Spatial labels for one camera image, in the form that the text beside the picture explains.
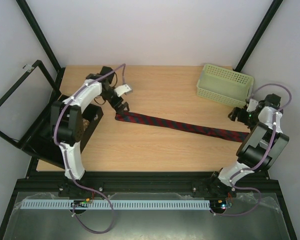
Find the red navy striped tie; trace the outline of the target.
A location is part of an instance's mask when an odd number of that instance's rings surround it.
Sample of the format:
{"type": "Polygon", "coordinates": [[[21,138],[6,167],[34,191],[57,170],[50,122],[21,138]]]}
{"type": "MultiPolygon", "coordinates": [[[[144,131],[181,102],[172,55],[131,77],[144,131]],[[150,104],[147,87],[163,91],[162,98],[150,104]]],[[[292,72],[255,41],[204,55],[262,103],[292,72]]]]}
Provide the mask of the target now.
{"type": "Polygon", "coordinates": [[[128,111],[116,113],[115,119],[121,122],[168,128],[237,143],[243,143],[246,137],[249,135],[248,132],[199,126],[128,111]]]}

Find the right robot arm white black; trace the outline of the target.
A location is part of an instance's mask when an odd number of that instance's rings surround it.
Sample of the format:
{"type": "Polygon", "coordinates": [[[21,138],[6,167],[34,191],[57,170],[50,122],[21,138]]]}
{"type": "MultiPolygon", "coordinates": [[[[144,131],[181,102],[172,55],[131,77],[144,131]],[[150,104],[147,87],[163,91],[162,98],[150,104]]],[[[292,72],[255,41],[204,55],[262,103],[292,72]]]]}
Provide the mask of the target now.
{"type": "Polygon", "coordinates": [[[236,152],[237,161],[210,177],[207,187],[210,194],[233,192],[239,180],[273,165],[290,140],[280,126],[283,116],[280,106],[281,97],[272,93],[260,101],[251,98],[244,107],[235,107],[229,113],[231,121],[244,123],[250,133],[236,152]]]}

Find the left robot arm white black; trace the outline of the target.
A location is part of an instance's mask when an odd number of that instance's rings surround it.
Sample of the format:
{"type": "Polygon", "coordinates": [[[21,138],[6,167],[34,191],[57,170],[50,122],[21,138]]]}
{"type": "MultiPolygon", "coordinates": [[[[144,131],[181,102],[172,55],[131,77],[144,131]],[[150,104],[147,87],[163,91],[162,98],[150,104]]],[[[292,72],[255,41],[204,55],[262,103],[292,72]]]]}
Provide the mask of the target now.
{"type": "Polygon", "coordinates": [[[115,87],[111,83],[116,71],[125,70],[123,63],[116,69],[103,66],[100,73],[90,73],[82,86],[63,101],[56,101],[51,106],[50,126],[54,143],[61,150],[65,176],[72,180],[80,180],[85,174],[81,158],[81,140],[84,136],[83,112],[97,97],[108,102],[116,113],[129,110],[122,95],[132,91],[122,77],[122,85],[115,87]]]}

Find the light green plastic basket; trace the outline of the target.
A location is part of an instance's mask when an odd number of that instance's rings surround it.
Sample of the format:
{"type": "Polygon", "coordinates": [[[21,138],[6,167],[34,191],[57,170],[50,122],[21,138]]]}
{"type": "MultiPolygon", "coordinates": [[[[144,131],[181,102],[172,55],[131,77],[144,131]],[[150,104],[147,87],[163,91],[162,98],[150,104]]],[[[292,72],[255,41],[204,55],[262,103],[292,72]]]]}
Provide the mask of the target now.
{"type": "Polygon", "coordinates": [[[196,95],[230,107],[242,108],[251,95],[252,76],[205,64],[196,84],[196,95]]]}

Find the brown patterned rolled tie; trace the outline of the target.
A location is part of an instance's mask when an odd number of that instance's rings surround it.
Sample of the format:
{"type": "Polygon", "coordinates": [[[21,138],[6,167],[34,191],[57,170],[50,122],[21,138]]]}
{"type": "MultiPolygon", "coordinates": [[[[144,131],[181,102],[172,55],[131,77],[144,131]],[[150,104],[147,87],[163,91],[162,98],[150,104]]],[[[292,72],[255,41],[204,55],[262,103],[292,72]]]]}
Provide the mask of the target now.
{"type": "Polygon", "coordinates": [[[86,131],[86,129],[90,125],[90,121],[87,119],[83,119],[82,122],[83,122],[83,130],[86,131]]]}

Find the black open box lid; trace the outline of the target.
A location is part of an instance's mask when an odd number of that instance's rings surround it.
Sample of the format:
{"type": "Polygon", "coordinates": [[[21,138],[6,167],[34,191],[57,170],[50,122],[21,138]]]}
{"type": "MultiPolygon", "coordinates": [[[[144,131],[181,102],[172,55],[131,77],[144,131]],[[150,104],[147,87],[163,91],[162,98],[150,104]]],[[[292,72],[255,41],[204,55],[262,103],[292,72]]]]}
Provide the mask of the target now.
{"type": "Polygon", "coordinates": [[[0,98],[0,137],[23,149],[61,95],[41,60],[25,66],[25,73],[0,98]]]}

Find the left black frame post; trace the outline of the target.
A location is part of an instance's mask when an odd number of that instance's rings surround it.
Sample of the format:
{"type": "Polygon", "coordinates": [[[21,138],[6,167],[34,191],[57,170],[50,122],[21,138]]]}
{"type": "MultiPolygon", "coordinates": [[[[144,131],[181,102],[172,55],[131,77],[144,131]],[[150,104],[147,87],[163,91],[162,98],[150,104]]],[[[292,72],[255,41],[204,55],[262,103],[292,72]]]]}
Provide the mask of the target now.
{"type": "Polygon", "coordinates": [[[34,32],[37,40],[39,41],[40,45],[42,46],[44,52],[46,53],[48,59],[50,60],[53,68],[57,73],[59,73],[62,69],[61,65],[59,64],[53,50],[46,39],[38,21],[36,20],[31,8],[29,7],[26,0],[16,0],[20,10],[22,11],[24,17],[26,18],[28,24],[30,25],[32,31],[34,32]]]}

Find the black frame post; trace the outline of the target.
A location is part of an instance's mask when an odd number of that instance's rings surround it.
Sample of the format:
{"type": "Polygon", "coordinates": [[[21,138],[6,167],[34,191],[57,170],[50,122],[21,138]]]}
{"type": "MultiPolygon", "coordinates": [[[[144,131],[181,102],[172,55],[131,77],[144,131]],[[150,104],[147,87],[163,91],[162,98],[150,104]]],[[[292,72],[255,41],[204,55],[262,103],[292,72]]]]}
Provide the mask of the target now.
{"type": "Polygon", "coordinates": [[[26,18],[28,24],[30,25],[32,31],[34,32],[37,40],[39,41],[40,45],[42,46],[44,52],[46,53],[48,59],[50,60],[53,68],[57,73],[59,73],[62,69],[61,65],[59,64],[53,50],[46,39],[38,21],[36,20],[31,8],[29,7],[26,0],[16,0],[20,10],[22,11],[24,17],[26,18]]]}
{"type": "Polygon", "coordinates": [[[263,34],[265,33],[266,29],[268,28],[269,24],[271,23],[272,19],[276,15],[278,9],[280,8],[283,0],[273,0],[266,11],[264,17],[262,18],[258,28],[256,29],[253,37],[251,38],[249,44],[247,45],[243,55],[241,56],[237,66],[235,67],[235,72],[241,72],[248,62],[250,56],[252,55],[253,51],[255,50],[257,44],[259,43],[260,39],[262,38],[263,34]]]}

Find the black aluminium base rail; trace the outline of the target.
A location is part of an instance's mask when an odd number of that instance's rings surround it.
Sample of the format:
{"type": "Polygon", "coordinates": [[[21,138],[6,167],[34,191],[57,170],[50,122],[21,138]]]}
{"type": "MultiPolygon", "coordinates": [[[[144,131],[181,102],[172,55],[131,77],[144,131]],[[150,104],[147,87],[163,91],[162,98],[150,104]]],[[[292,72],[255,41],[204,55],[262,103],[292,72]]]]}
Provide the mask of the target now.
{"type": "MultiPolygon", "coordinates": [[[[194,198],[224,199],[236,193],[250,193],[253,188],[262,194],[274,193],[282,197],[277,180],[269,178],[266,172],[253,173],[236,183],[237,190],[222,187],[211,181],[212,172],[95,172],[88,171],[80,184],[106,196],[115,193],[176,193],[194,198]]],[[[56,193],[59,197],[71,199],[90,197],[92,192],[77,187],[63,172],[32,172],[26,178],[17,180],[12,194],[56,193]]]]}

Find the right black frame post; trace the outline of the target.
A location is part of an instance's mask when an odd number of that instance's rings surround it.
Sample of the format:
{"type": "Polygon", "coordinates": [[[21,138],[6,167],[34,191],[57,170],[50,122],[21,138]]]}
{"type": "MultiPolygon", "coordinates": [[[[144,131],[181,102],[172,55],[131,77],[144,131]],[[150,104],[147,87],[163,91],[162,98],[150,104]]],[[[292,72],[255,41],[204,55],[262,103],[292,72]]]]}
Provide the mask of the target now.
{"type": "Polygon", "coordinates": [[[252,55],[253,51],[255,50],[257,44],[259,43],[260,39],[262,38],[263,34],[265,33],[266,29],[268,28],[269,24],[271,23],[272,19],[276,15],[278,9],[280,8],[283,0],[273,0],[266,11],[264,17],[262,18],[258,28],[256,29],[253,37],[251,38],[249,44],[247,45],[243,55],[241,56],[237,66],[235,67],[235,72],[241,72],[248,62],[250,56],[252,55]]]}

